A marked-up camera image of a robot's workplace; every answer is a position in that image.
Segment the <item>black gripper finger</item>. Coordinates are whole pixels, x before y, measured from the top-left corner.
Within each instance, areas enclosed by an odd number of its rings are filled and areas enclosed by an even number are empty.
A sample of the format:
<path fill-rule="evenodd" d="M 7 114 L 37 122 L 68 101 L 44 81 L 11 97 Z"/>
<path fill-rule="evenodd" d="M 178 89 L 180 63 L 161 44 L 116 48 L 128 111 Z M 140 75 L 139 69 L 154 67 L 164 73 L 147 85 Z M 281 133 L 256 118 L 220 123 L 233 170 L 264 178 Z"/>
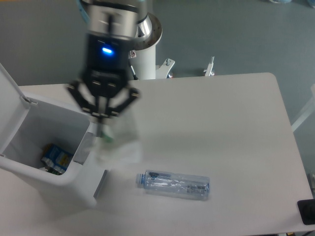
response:
<path fill-rule="evenodd" d="M 111 106 L 111 102 L 114 99 L 105 98 L 105 110 L 104 118 L 119 117 L 129 106 L 131 106 L 138 98 L 140 98 L 140 91 L 133 87 L 127 88 L 127 97 L 121 101 L 121 103 L 116 104 L 116 106 Z"/>
<path fill-rule="evenodd" d="M 80 109 L 96 120 L 96 136 L 102 136 L 102 116 L 99 109 L 99 96 L 94 97 L 94 104 L 90 103 L 79 91 L 81 82 L 74 80 L 66 86 L 67 91 L 71 94 L 73 99 L 76 101 Z"/>

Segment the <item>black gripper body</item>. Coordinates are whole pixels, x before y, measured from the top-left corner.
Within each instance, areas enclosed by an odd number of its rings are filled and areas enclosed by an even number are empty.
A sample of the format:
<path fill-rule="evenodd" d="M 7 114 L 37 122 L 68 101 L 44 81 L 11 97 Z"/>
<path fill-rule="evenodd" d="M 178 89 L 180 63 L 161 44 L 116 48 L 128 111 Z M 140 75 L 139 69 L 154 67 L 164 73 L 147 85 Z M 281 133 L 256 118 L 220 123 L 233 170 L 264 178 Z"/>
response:
<path fill-rule="evenodd" d="M 106 34 L 87 34 L 82 80 L 94 97 L 115 97 L 128 82 L 128 54 L 132 40 Z"/>

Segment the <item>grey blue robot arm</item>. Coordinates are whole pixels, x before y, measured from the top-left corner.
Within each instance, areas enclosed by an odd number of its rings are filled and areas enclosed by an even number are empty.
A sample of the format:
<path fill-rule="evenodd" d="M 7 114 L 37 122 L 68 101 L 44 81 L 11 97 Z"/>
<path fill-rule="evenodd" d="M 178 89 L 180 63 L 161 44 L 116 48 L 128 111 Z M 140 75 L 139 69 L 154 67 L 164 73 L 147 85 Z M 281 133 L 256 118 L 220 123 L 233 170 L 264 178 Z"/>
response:
<path fill-rule="evenodd" d="M 96 136 L 101 137 L 106 120 L 118 117 L 139 97 L 128 78 L 138 8 L 102 0 L 80 3 L 89 17 L 85 63 L 67 90 L 80 109 L 94 118 Z"/>

